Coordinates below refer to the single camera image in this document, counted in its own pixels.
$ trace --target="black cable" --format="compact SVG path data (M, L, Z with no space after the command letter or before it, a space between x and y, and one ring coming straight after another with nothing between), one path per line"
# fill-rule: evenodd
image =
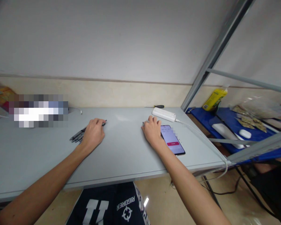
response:
M260 206L267 211L270 215L272 215L273 217L275 217L276 219L278 219L275 214L273 214L271 211L269 211L264 204L261 202L261 200L258 198L258 196L256 195L256 193L254 192L254 190L251 188L250 184L247 182L246 178L242 175L242 173L240 172L240 170L235 167L236 171L239 173L240 177L243 179L243 181L246 183L246 185L248 186L248 188L250 189L251 193L254 195L254 197L256 198L257 202L260 204Z
M216 204L219 206L219 208L222 210L221 206L219 205L218 199L217 199L216 196L214 195L214 192L212 191L212 188L211 188L211 186L210 186L210 184L209 184L209 182L208 182L206 176L204 175L203 178L204 178L204 180L205 180L205 182L206 182L206 184L207 184L209 190L211 190L211 194L212 194L212 197L213 197L215 203L216 203Z
M205 187L204 185L202 185L202 186L205 187L208 191L210 191L210 192L213 193L213 194L217 194L217 195L233 194L233 193L235 193L235 192L237 191L237 187L238 187L238 184L239 184L240 179L241 179L241 177L239 177L239 178L237 179L237 182L236 182L236 184L235 184L234 191L231 191L231 192L217 193L217 192L212 191L210 188L208 189L208 188Z

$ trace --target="white power bank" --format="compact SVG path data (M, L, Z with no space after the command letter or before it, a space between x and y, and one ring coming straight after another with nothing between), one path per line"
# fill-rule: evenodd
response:
M168 121L174 122L176 119L176 114L166 111L164 109L160 109L160 108L154 108L152 111L152 114L154 116L158 116L160 118L166 119Z

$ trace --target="phone screen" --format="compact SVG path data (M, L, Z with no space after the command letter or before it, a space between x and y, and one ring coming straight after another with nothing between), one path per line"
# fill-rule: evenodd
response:
M170 125L163 125L161 126L161 137L164 139L166 144L168 145L169 149L175 155L184 155L185 151L182 148L178 138L174 134Z

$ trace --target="left hand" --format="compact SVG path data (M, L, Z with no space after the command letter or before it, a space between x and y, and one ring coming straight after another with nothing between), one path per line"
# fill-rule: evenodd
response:
M80 145L83 152L89 155L103 140L105 133L102 123L106 123L103 119L95 118L90 120L85 129L84 136Z

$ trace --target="screwdriver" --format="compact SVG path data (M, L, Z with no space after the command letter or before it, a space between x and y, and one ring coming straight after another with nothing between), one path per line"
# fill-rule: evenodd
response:
M146 106L145 108L164 108L164 105L158 105L158 106Z

